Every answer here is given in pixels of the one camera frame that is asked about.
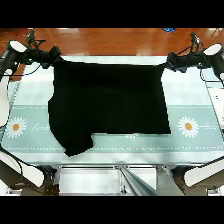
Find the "robotic arm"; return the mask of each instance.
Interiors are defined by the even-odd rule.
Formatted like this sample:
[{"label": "robotic arm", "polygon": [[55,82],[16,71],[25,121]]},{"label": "robotic arm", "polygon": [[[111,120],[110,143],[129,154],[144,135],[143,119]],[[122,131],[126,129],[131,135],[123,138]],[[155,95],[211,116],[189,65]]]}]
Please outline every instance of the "robotic arm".
[{"label": "robotic arm", "polygon": [[[40,50],[39,45],[43,43],[44,40],[35,40],[34,33],[35,31],[31,30],[27,37],[29,46],[23,45],[15,40],[9,41],[6,51],[0,58],[0,127],[6,125],[9,117],[7,87],[10,76],[16,72],[19,64],[30,65],[32,62],[39,62],[44,69],[47,69],[55,62],[63,60],[60,57],[60,49],[56,46],[49,52]],[[164,63],[163,66],[172,71],[181,71],[183,73],[187,71],[188,67],[196,66],[199,69],[212,67],[215,76],[220,81],[224,80],[224,53],[222,45],[214,44],[207,49],[199,51],[200,39],[194,33],[191,34],[191,37],[192,46],[189,47],[190,53],[179,56],[179,54],[184,51],[179,54],[171,52],[168,54],[167,62]],[[223,165],[224,158],[203,165],[202,173],[204,173],[204,175],[197,174],[201,167],[182,167],[181,181],[178,182],[179,179],[176,178],[178,179],[176,184],[179,186],[180,183],[184,182],[187,183],[188,187],[194,187],[197,183],[200,183],[206,178],[224,171]],[[212,172],[208,172],[208,169],[206,169],[208,166],[210,168],[212,167]],[[30,188],[40,194],[51,195],[49,192],[52,191],[49,189],[53,189],[55,173],[56,170],[50,166],[33,166],[27,164],[0,146],[0,180],[11,189]],[[174,172],[174,177],[176,177],[176,173],[180,173],[179,167],[177,167],[177,170]],[[191,181],[190,176],[195,175],[201,178],[196,178]]]}]

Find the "black fabric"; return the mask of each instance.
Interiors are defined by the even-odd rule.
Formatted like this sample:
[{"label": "black fabric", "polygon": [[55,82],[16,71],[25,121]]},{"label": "black fabric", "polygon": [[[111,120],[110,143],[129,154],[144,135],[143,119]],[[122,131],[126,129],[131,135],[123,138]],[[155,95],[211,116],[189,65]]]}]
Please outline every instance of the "black fabric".
[{"label": "black fabric", "polygon": [[152,65],[55,63],[49,123],[66,155],[93,147],[91,133],[170,134],[163,70]]}]

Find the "wooden table surface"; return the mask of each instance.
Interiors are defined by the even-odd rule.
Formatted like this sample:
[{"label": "wooden table surface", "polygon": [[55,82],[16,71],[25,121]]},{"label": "wooden table surface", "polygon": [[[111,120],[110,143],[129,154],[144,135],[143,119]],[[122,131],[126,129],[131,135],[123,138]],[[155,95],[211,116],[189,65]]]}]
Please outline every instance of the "wooden table surface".
[{"label": "wooden table surface", "polygon": [[[191,45],[195,32],[205,47],[224,44],[223,28],[177,28],[168,33],[162,28],[35,28],[36,39],[46,39],[42,50],[58,46],[62,55],[149,55],[166,56]],[[9,40],[26,44],[28,28],[0,28],[0,52]],[[24,66],[16,74],[21,75]]]}]

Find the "yellow flower center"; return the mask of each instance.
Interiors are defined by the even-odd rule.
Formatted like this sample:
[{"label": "yellow flower center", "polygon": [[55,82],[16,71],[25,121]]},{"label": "yellow flower center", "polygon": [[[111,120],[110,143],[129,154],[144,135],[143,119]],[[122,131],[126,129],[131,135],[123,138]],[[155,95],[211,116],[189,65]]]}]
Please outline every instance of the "yellow flower center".
[{"label": "yellow flower center", "polygon": [[14,131],[18,131],[18,130],[19,130],[19,124],[14,124],[14,125],[12,126],[12,129],[13,129]]},{"label": "yellow flower center", "polygon": [[190,123],[186,123],[186,124],[185,124],[185,128],[186,128],[187,130],[191,130],[191,129],[192,129],[192,125],[191,125]]}]

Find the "white daisy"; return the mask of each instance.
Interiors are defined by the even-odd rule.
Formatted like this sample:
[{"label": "white daisy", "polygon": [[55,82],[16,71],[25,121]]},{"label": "white daisy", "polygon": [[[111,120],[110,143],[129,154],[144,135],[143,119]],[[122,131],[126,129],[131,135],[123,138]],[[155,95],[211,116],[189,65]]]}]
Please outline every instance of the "white daisy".
[{"label": "white daisy", "polygon": [[125,134],[125,137],[126,137],[126,138],[130,138],[130,139],[134,139],[134,138],[136,138],[137,136],[138,136],[137,133],[134,133],[134,134]]},{"label": "white daisy", "polygon": [[179,119],[177,127],[179,131],[182,131],[182,135],[185,137],[194,138],[199,133],[199,127],[194,118],[182,117]]},{"label": "white daisy", "polygon": [[23,131],[26,130],[27,124],[25,119],[22,117],[14,117],[10,122],[7,123],[5,132],[8,135],[8,138],[17,138],[23,134]]}]

